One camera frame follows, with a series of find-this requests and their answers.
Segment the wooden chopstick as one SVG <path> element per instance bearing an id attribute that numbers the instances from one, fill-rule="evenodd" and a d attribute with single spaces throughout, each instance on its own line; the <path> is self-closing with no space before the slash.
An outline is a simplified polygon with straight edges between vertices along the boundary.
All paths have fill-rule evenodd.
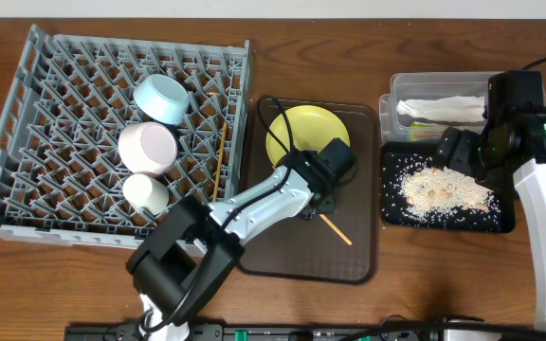
<path id="1" fill-rule="evenodd" d="M 353 245 L 353 241 L 342 232 L 326 215 L 319 214 L 319 217 L 348 245 Z"/>
<path id="2" fill-rule="evenodd" d="M 220 146 L 218 151 L 217 168 L 215 173 L 214 192 L 212 196 L 212 202 L 216 202 L 218 199 L 218 192 L 219 192 L 220 180 L 221 180 L 221 171 L 222 171 L 224 153 L 225 153 L 225 144 L 227 139 L 227 131 L 228 131 L 228 124 L 225 122 L 223 124 L 223 131 L 221 134 Z"/>

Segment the pile of rice and nuts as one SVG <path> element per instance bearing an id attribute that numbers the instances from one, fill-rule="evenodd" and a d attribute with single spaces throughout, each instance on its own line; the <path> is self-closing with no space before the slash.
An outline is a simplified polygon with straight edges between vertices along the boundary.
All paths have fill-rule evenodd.
<path id="1" fill-rule="evenodd" d="M 455 170 L 430 166 L 403 179 L 401 193 L 408 198 L 409 212 L 423 218 L 436 210 L 448 213 L 453 207 L 487 211 L 493 191 Z"/>

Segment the white paper cup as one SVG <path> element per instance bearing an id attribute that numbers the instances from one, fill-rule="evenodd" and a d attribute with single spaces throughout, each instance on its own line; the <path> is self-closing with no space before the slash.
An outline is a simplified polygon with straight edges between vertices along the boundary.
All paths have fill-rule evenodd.
<path id="1" fill-rule="evenodd" d="M 122 185 L 122 194 L 137 210 L 148 210 L 157 215 L 168 205 L 168 189 L 154 178 L 145 174 L 133 174 Z"/>

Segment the yellow round plate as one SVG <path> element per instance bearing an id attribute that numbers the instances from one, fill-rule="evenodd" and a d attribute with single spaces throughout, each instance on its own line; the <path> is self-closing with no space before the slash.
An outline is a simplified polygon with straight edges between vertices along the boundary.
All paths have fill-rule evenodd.
<path id="1" fill-rule="evenodd" d="M 331 111 L 315 105 L 300 105 L 285 110 L 293 134 L 294 146 L 299 151 L 321 150 L 335 137 L 351 145 L 347 128 L 341 119 Z M 267 134 L 265 147 L 269 161 L 277 166 L 289 152 L 289 134 L 282 114 L 279 114 L 269 125 L 272 132 L 284 145 Z"/>

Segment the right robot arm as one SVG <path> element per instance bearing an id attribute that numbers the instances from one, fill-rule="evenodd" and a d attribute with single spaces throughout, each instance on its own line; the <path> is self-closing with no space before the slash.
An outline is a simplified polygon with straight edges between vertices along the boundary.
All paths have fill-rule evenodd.
<path id="1" fill-rule="evenodd" d="M 492 76 L 484 117 L 479 134 L 446 129 L 432 164 L 519 197 L 535 270 L 535 326 L 546 332 L 546 102 L 541 74 L 511 70 Z"/>

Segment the white plastic wrapper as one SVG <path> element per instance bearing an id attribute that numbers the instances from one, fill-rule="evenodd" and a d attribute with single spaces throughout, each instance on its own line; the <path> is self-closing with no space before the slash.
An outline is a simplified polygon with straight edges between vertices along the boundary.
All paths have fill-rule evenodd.
<path id="1" fill-rule="evenodd" d="M 454 96 L 442 99 L 407 99 L 396 104 L 399 115 L 432 121 L 474 123 L 483 121 L 485 97 Z"/>

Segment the green snack wrapper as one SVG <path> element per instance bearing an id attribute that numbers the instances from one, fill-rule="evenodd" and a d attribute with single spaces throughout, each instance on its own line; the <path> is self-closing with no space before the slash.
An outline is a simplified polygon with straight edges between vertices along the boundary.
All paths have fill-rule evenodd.
<path id="1" fill-rule="evenodd" d="M 421 140 L 437 140 L 439 139 L 446 128 L 456 128 L 459 130 L 470 130 L 475 133 L 480 133 L 485 125 L 485 122 L 475 122 L 473 124 L 458 123 L 458 124 L 441 124 L 441 123 L 425 123 L 414 121 L 407 128 L 406 134 L 402 136 L 403 141 L 415 142 Z"/>

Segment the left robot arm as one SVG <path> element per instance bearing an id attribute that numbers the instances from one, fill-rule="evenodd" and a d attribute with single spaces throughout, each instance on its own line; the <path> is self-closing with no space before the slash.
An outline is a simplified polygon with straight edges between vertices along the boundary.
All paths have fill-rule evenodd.
<path id="1" fill-rule="evenodd" d="M 298 152 L 284 161 L 262 183 L 226 201 L 180 200 L 128 259 L 145 305 L 138 321 L 143 338 L 172 340 L 217 293 L 248 240 L 331 195 L 343 175 L 327 152 Z"/>

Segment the pink bowl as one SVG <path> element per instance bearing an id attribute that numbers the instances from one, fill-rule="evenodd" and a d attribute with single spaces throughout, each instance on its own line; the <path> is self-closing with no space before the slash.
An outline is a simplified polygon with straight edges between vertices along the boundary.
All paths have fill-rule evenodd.
<path id="1" fill-rule="evenodd" d="M 157 177 L 173 164 L 178 147 L 167 127 L 154 121 L 141 122 L 121 131 L 118 154 L 130 172 Z"/>

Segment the light blue bowl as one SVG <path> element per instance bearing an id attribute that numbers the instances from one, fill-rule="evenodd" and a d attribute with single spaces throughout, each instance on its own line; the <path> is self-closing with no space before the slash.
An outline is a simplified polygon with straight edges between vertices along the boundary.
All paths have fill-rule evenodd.
<path id="1" fill-rule="evenodd" d="M 188 113 L 189 93 L 165 75 L 149 75 L 134 90 L 136 105 L 149 117 L 168 125 L 180 125 Z"/>

